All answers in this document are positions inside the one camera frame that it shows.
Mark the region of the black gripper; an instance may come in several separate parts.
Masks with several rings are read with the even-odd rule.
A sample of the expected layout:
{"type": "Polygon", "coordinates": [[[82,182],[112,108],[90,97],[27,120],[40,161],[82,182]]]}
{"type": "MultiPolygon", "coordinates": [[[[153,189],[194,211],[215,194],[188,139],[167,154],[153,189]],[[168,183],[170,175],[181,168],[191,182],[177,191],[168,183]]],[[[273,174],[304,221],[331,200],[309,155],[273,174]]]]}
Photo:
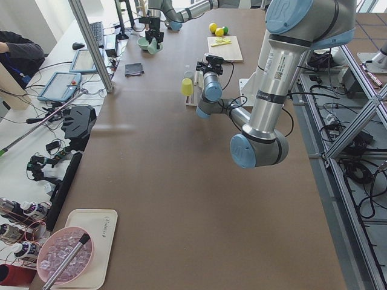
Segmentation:
{"type": "Polygon", "coordinates": [[[222,63],[206,63],[206,62],[197,62],[196,71],[201,71],[205,73],[215,73],[218,76],[223,74],[222,63]]]}
{"type": "Polygon", "coordinates": [[[151,23],[148,24],[148,31],[145,33],[145,38],[151,42],[152,38],[156,38],[157,42],[163,42],[164,33],[160,31],[160,18],[150,17],[151,23]]]}

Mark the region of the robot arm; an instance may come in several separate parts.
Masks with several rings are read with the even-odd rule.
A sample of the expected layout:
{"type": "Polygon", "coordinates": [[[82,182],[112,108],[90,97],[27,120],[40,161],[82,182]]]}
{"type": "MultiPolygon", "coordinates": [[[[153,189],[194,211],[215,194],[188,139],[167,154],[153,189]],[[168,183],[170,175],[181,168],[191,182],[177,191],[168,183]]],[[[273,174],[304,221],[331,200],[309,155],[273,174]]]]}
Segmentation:
{"type": "Polygon", "coordinates": [[[270,50],[252,111],[221,93],[209,95],[220,88],[218,82],[204,84],[197,116],[225,113],[239,126],[240,134],[230,141],[237,165],[270,166],[285,159],[288,142],[275,126],[302,55],[347,44],[354,37],[355,20],[355,1],[272,1],[265,16],[270,50]]]}
{"type": "Polygon", "coordinates": [[[164,33],[160,31],[161,14],[166,18],[172,30],[179,30],[181,25],[187,21],[196,19],[207,11],[219,8],[232,9],[255,9],[266,10],[271,1],[223,1],[208,0],[198,1],[186,8],[177,11],[172,1],[148,1],[148,12],[146,16],[140,18],[140,23],[147,24],[148,30],[145,32],[146,40],[151,43],[154,39],[157,44],[163,42],[164,33]]]}

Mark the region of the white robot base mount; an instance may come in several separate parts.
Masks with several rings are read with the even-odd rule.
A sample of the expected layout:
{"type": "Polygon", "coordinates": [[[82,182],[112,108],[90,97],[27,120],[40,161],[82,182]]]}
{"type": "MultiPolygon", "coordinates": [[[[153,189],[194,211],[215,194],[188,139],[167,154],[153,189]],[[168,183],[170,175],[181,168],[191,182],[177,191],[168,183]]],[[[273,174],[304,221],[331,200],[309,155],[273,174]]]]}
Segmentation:
{"type": "Polygon", "coordinates": [[[244,106],[252,107],[255,103],[256,92],[258,90],[255,78],[250,77],[248,79],[239,79],[238,83],[240,95],[247,98],[247,102],[244,106]]]}

